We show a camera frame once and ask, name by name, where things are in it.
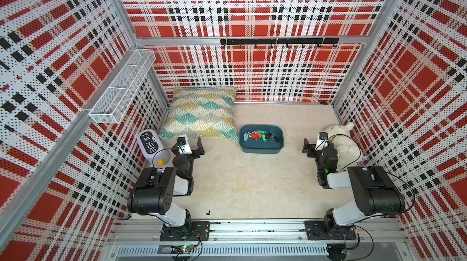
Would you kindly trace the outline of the green tag key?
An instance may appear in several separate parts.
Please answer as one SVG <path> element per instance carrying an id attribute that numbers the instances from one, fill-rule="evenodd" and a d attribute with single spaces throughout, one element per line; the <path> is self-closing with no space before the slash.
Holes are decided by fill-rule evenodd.
<path id="1" fill-rule="evenodd" d="M 262 133 L 259 133 L 257 131 L 253 132 L 250 134 L 250 137 L 251 138 L 254 138 L 254 139 L 262 139 L 263 138 L 263 134 Z"/>

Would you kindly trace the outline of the red tag key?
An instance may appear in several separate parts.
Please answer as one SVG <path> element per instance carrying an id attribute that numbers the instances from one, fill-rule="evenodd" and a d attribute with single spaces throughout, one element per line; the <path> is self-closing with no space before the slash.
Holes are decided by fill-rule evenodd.
<path id="1" fill-rule="evenodd" d="M 250 138 L 258 139 L 258 138 L 264 138 L 265 137 L 265 132 L 260 130 L 260 131 L 253 131 L 249 133 Z"/>

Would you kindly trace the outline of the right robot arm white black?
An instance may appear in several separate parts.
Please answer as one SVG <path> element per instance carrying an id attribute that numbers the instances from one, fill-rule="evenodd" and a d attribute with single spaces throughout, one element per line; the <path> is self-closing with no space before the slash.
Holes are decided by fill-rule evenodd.
<path id="1" fill-rule="evenodd" d="M 324 189 L 351 189 L 353 200 L 329 209 L 323 218 L 323 230 L 336 234 L 372 217 L 394 216 L 407 211 L 406 202 L 390 173 L 381 166 L 347 167 L 337 170 L 338 151 L 330 139 L 311 144 L 304 139 L 302 152 L 314 158 L 317 182 Z"/>

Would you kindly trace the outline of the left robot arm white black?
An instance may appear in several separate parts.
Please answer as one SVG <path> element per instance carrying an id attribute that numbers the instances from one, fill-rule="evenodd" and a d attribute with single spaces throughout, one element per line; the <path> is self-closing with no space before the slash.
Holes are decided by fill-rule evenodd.
<path id="1" fill-rule="evenodd" d="M 145 168 L 128 198 L 128 210 L 140 216 L 153 216 L 165 226 L 179 231 L 192 231 L 192 217 L 187 209 L 174 202 L 175 197 L 188 197 L 194 188 L 194 160 L 205 154 L 201 138 L 197 148 L 189 147 L 181 136 L 171 148 L 175 155 L 172 167 Z"/>

